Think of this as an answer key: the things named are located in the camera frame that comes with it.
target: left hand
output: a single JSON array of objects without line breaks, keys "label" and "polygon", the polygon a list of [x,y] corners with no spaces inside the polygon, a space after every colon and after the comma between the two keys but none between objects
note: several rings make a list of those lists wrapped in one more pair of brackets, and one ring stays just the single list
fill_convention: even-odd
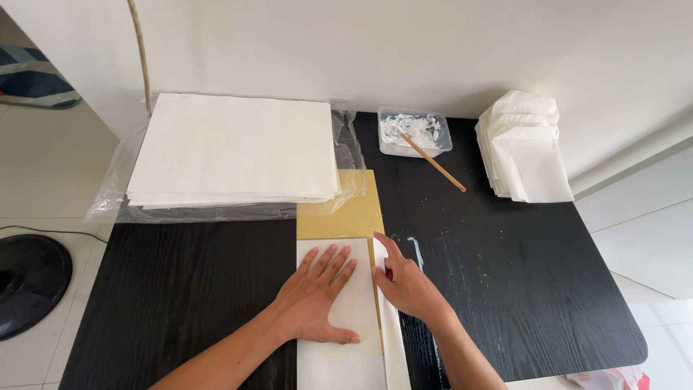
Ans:
[{"label": "left hand", "polygon": [[358,334],[354,331],[335,328],[327,321],[332,302],[335,301],[356,268],[356,259],[351,259],[344,270],[337,275],[347,260],[351,248],[349,246],[342,248],[339,255],[329,263],[336,251],[337,245],[330,245],[315,266],[308,270],[310,263],[317,256],[317,247],[311,249],[268,307],[277,315],[277,331],[281,333],[284,341],[304,339],[339,344],[356,344],[360,341]]}]

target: black cord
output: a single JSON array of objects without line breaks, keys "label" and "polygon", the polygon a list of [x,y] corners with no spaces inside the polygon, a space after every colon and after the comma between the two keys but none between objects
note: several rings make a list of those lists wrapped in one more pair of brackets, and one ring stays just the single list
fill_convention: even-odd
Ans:
[{"label": "black cord", "polygon": [[19,226],[19,225],[3,226],[2,228],[0,228],[0,230],[6,229],[6,228],[29,229],[29,230],[34,230],[35,232],[44,232],[44,233],[71,233],[74,235],[86,235],[86,236],[92,236],[93,238],[97,239],[98,241],[103,242],[104,244],[108,244],[108,241],[100,239],[91,233],[85,233],[85,232],[69,232],[67,230],[41,230],[41,229],[27,228],[26,226]]}]

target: brush handle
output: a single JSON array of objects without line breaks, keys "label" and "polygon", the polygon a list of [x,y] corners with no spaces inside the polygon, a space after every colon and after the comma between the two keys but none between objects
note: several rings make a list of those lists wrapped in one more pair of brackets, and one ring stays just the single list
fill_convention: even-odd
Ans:
[{"label": "brush handle", "polygon": [[404,135],[404,133],[401,133],[400,137],[402,137],[402,139],[404,139],[409,145],[411,145],[412,148],[416,149],[416,151],[419,152],[419,154],[422,155],[423,158],[427,159],[428,162],[430,162],[431,165],[435,167],[435,169],[438,169],[438,171],[440,171],[440,173],[442,173],[443,176],[447,177],[452,184],[459,188],[460,191],[465,192],[467,190],[467,188],[464,188],[463,185],[461,185],[457,180],[455,180],[455,178],[453,178],[452,175],[450,175],[445,169],[443,169],[443,167],[441,167],[437,162],[435,162],[428,154],[426,154],[425,151],[419,148],[419,145],[415,144],[414,141],[412,141],[409,137]]}]

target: rope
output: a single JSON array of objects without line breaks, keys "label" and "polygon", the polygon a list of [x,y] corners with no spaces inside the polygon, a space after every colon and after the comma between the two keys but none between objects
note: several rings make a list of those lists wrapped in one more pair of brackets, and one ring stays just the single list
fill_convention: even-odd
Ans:
[{"label": "rope", "polygon": [[144,102],[147,106],[147,116],[152,115],[152,104],[149,99],[149,71],[147,70],[147,56],[144,53],[144,39],[142,38],[142,27],[139,25],[139,16],[137,8],[134,6],[134,0],[128,0],[130,6],[130,14],[132,15],[132,23],[134,24],[134,32],[137,34],[137,46],[139,47],[139,60],[142,64],[142,77],[144,78]]}]

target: white folded paper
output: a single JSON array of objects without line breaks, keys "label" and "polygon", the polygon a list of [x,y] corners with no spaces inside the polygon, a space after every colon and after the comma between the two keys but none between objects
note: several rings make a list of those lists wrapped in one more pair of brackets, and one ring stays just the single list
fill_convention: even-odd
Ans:
[{"label": "white folded paper", "polygon": [[340,192],[328,103],[162,93],[126,194],[151,209]]},{"label": "white folded paper", "polygon": [[510,91],[474,126],[489,184],[498,196],[529,203],[572,202],[555,99]]}]

